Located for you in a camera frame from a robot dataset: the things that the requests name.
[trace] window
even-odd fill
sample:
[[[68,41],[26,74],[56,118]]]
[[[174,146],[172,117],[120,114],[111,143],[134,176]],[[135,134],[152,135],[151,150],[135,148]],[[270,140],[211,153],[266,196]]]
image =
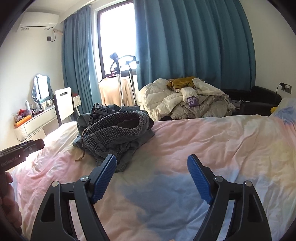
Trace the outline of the window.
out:
[[[106,78],[112,76],[110,72],[113,63],[110,58],[112,53],[116,52],[118,57],[136,55],[136,21],[133,1],[121,2],[98,11],[98,40],[102,76]]]

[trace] vanity table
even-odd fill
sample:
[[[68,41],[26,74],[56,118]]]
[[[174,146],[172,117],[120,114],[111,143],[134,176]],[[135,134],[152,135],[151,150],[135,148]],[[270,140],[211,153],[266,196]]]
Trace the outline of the vanity table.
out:
[[[17,139],[20,142],[44,139],[43,127],[57,118],[54,106],[47,108],[44,112],[34,116],[18,128],[15,128]]]
[[[37,111],[40,111],[39,109],[42,108],[42,104],[49,102],[51,99],[53,99],[53,91],[50,86],[50,78],[46,75],[36,75],[33,80],[32,100],[35,102]],[[43,112],[15,128],[18,141],[26,142],[29,140],[44,139],[46,132],[43,127],[56,118],[57,114],[54,106],[45,108]]]

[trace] yellow object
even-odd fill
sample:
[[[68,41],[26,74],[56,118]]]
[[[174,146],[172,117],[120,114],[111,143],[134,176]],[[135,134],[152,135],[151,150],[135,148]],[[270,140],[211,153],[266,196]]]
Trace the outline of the yellow object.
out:
[[[273,114],[276,111],[276,109],[277,109],[277,106],[272,107],[271,110],[270,110],[270,112]]]
[[[194,87],[192,79],[195,79],[194,76],[186,77],[186,78],[178,78],[178,79],[171,79],[168,80],[167,87],[171,90],[174,89],[181,89],[185,87]]]

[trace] cable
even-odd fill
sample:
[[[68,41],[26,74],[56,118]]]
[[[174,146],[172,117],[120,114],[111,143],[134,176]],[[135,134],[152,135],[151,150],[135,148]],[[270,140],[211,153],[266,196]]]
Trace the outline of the cable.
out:
[[[275,97],[275,99],[274,99],[274,103],[275,103],[275,104],[276,104],[276,98],[277,98],[277,90],[278,90],[278,88],[279,88],[280,85],[281,85],[281,84],[279,84],[278,87],[277,87],[277,89],[276,89],[276,97]]]
[[[54,32],[54,41],[56,40],[56,35],[55,35],[55,30],[53,29],[53,32]]]
[[[130,72],[128,72],[128,77],[129,77],[129,79],[130,79],[130,83],[131,83]],[[134,94],[134,90],[133,90],[133,85],[132,85],[132,83],[131,83],[131,89],[132,89],[132,92],[133,92],[133,99],[135,100],[135,104],[138,105],[137,100],[136,100],[136,98],[135,98],[135,94]]]

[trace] gray jeans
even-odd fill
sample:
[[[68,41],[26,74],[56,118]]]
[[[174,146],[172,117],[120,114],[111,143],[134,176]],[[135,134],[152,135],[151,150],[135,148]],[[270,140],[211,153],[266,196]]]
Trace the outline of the gray jeans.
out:
[[[90,114],[77,119],[80,134],[73,145],[92,155],[97,166],[108,154],[115,155],[116,172],[123,172],[136,149],[155,135],[151,130],[153,124],[147,112],[139,107],[107,107],[96,103]]]

